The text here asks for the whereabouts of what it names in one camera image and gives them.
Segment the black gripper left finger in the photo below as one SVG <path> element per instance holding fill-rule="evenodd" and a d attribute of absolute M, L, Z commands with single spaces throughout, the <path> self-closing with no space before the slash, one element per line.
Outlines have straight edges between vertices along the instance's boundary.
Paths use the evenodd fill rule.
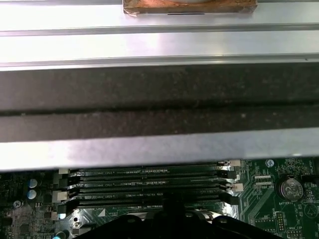
<path fill-rule="evenodd" d="M 162 239 L 172 228 L 174 194 L 164 194 L 162 209 L 149 211 L 142 220 L 123 215 L 81 235 L 82 239 Z"/>

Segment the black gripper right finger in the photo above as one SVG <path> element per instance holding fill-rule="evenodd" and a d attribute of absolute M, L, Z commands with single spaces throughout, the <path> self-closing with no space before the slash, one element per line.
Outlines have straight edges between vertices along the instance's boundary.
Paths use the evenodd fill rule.
<path fill-rule="evenodd" d="M 239 199 L 228 193 L 196 195 L 174 193 L 173 234 L 184 239 L 277 239 L 278 236 L 238 219 L 221 215 L 207 221 L 204 214 L 189 210 L 186 204 L 206 201 L 239 204 Z"/>

